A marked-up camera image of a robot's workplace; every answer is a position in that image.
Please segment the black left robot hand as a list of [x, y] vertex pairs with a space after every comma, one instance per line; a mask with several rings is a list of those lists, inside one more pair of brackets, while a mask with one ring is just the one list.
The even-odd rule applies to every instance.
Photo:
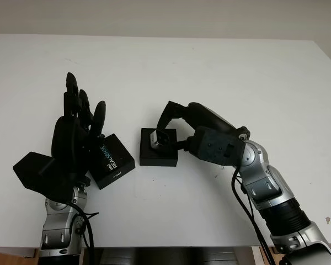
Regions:
[[105, 115], [104, 101], [97, 104], [94, 113], [90, 111], [86, 92], [78, 88], [76, 77], [69, 72], [63, 94], [63, 116], [55, 124], [51, 154], [74, 186], [90, 186], [87, 172], [93, 150], [104, 138]]

